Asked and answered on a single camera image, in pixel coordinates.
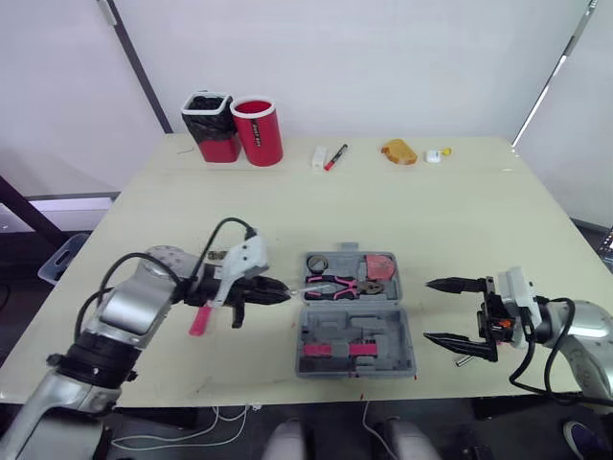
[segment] black cable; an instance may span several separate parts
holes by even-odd
[[[562,328],[562,332],[559,334],[559,337],[552,348],[552,351],[547,356],[547,362],[545,363],[545,371],[543,373],[543,378],[545,380],[545,391],[547,392],[547,396],[554,400],[556,403],[562,405],[570,405],[574,403],[573,399],[561,399],[558,397],[558,394],[552,390],[552,382],[551,382],[551,374],[552,374],[552,366],[554,365],[554,359],[556,359],[557,352],[562,346],[562,341],[564,338],[568,336],[568,331],[571,329],[573,325],[573,321],[575,320],[575,312],[577,311],[577,307],[575,302],[567,297],[559,297],[554,299],[552,302],[566,302],[566,306],[568,308],[568,314],[566,315],[566,322],[564,323],[564,327]]]
[[[130,252],[129,254],[125,254],[124,256],[120,257],[115,262],[115,264],[113,264],[108,270],[106,270],[106,273],[104,274],[104,277],[102,278],[102,282],[100,283],[100,289],[97,292],[98,307],[102,304],[102,296],[104,295],[104,291],[106,290],[106,285],[108,284],[108,280],[111,278],[111,276],[113,276],[113,273],[115,273],[115,270],[117,270],[117,268],[119,268],[121,264],[123,264],[125,261],[129,261],[130,259],[145,259],[146,261],[150,261],[158,265],[160,268],[166,271],[166,273],[168,273],[168,275],[172,278],[172,280],[177,285],[177,287],[181,286],[181,280],[179,279],[177,274],[174,271],[172,271],[172,269],[168,265],[164,264],[163,262],[158,261],[156,258],[154,258],[153,256],[149,254],[145,254],[144,252]]]
[[[186,283],[187,287],[191,286],[192,283],[195,281],[195,279],[197,277],[197,274],[198,274],[198,270],[200,269],[200,266],[204,262],[204,258],[206,257],[207,253],[209,252],[209,249],[211,248],[211,245],[213,244],[213,240],[216,238],[217,233],[219,232],[221,227],[225,223],[227,223],[227,222],[236,222],[236,223],[239,223],[240,225],[242,225],[243,227],[245,227],[245,230],[247,231],[247,233],[245,234],[245,239],[246,240],[248,240],[249,238],[251,238],[251,237],[256,235],[255,229],[251,225],[249,225],[247,222],[245,222],[243,219],[241,219],[241,218],[224,218],[224,219],[222,219],[217,224],[217,226],[215,227],[215,230],[213,230],[213,233],[209,237],[209,240],[207,241],[206,245],[204,246],[204,249],[200,253],[200,257],[198,257],[197,262],[193,266],[192,274],[190,275],[190,278],[188,278],[188,282]]]
[[[4,307],[9,303],[9,299],[11,298],[11,287],[9,285],[2,286],[7,290],[7,293],[5,295],[4,300],[2,301],[2,305],[0,305],[0,311],[4,309]]]
[[[524,356],[524,359],[522,360],[521,364],[519,364],[519,367],[515,370],[515,372],[513,372],[509,376],[509,382],[511,383],[511,385],[516,386],[517,388],[521,388],[522,390],[530,391],[540,396],[546,396],[547,398],[550,398],[556,403],[559,403],[562,405],[570,405],[570,404],[575,404],[575,403],[588,403],[588,404],[606,405],[609,407],[613,407],[613,401],[611,400],[604,400],[601,398],[591,398],[591,397],[582,396],[582,395],[557,393],[552,390],[552,387],[551,387],[552,365],[554,364],[554,359],[556,358],[557,352],[559,352],[559,349],[562,346],[562,341],[568,335],[568,331],[571,329],[573,320],[575,319],[575,312],[576,312],[575,302],[573,302],[571,299],[568,299],[566,297],[560,297],[558,299],[552,300],[552,302],[566,302],[566,305],[568,306],[568,315],[566,317],[566,322],[564,323],[564,327],[562,328],[562,331],[559,337],[557,338],[556,343],[554,344],[554,347],[552,348],[552,351],[549,353],[549,356],[547,357],[547,362],[545,364],[545,370],[543,373],[543,378],[545,380],[546,389],[543,390],[541,388],[535,388],[533,386],[526,385],[524,383],[520,383],[517,381],[517,379],[519,379],[519,377],[526,371],[526,369],[528,369],[528,366],[530,365],[533,359],[534,347],[536,343],[536,338],[534,337],[533,334],[526,337],[528,340],[528,351],[526,352],[526,355]],[[532,329],[533,324],[532,324],[532,320],[530,319],[530,317],[527,318],[527,322],[529,323],[529,327]]]
[[[110,292],[111,290],[113,290],[113,287],[107,287],[102,293],[102,295],[105,295],[107,292]],[[98,298],[98,294],[99,294],[98,292],[94,292],[92,295],[87,297],[87,300],[83,303],[83,305],[80,306],[79,313],[77,313],[77,321],[75,321],[75,333],[74,333],[75,341],[79,340],[80,330],[83,324],[83,318],[85,317],[85,313],[87,312],[87,309],[89,309],[89,306],[94,301],[94,299]]]

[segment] gray plastic case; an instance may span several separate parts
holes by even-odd
[[[357,243],[343,243],[337,252],[309,252],[328,259],[323,275],[352,276],[366,279],[365,257],[387,256],[396,271],[390,281],[381,282],[379,294],[361,295],[355,300],[307,300],[300,312],[296,355],[296,374],[303,378],[407,378],[417,372],[413,343],[406,311],[398,303],[402,298],[397,261],[390,252],[360,252]],[[307,276],[313,275],[305,263]],[[335,292],[340,286],[325,287],[321,292]],[[377,356],[348,356],[349,343],[366,339],[375,343]],[[326,343],[331,357],[304,356],[305,344]]]

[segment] red pen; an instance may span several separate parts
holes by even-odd
[[[332,169],[332,166],[334,166],[334,163],[336,163],[338,159],[341,157],[341,155],[345,153],[345,150],[347,149],[347,147],[348,147],[347,144],[343,144],[343,146],[338,150],[338,152],[336,152],[336,154],[332,156],[332,159],[324,167],[326,171],[329,171]]]

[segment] white table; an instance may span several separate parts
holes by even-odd
[[[201,337],[187,331],[195,309],[175,306],[124,385],[123,406],[313,403],[511,395],[508,376],[524,353],[505,345],[498,363],[457,368],[454,354],[422,332],[477,335],[477,295],[452,295],[423,284],[445,276],[495,275],[522,265],[539,293],[599,303],[613,311],[610,273],[506,141],[496,138],[408,139],[418,152],[451,147],[441,164],[399,166],[378,153],[384,139],[286,139],[282,163],[267,169],[241,159],[207,165],[187,135],[169,135],[120,195],[51,293],[0,371],[0,398],[22,403],[46,372],[45,357],[72,342],[82,301],[124,253],[155,244],[197,254],[215,224],[239,216],[268,242],[268,275],[297,286],[308,250],[359,242],[396,254],[418,365],[413,379],[298,379],[296,322],[301,301],[248,305],[244,326],[230,329],[222,309]],[[317,145],[350,150],[331,172],[313,172]],[[218,249],[236,244],[228,228]],[[130,274],[123,266],[114,279]],[[542,385],[547,350],[538,349],[523,379]],[[564,359],[555,389],[576,389]]]

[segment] small yellow object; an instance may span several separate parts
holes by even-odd
[[[381,148],[381,153],[399,165],[412,165],[418,161],[418,156],[402,139],[392,139]]]

